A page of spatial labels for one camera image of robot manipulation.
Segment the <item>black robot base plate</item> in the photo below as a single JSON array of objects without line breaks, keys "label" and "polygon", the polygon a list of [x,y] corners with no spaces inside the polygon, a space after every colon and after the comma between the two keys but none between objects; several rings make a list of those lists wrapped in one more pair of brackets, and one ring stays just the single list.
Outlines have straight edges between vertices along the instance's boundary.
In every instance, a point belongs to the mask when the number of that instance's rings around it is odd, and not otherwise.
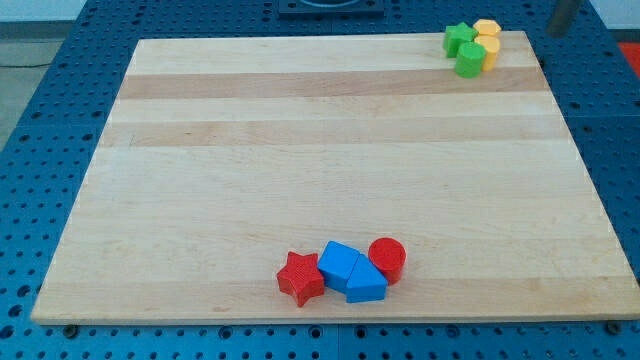
[{"label": "black robot base plate", "polygon": [[276,0],[280,17],[383,15],[385,0]]}]

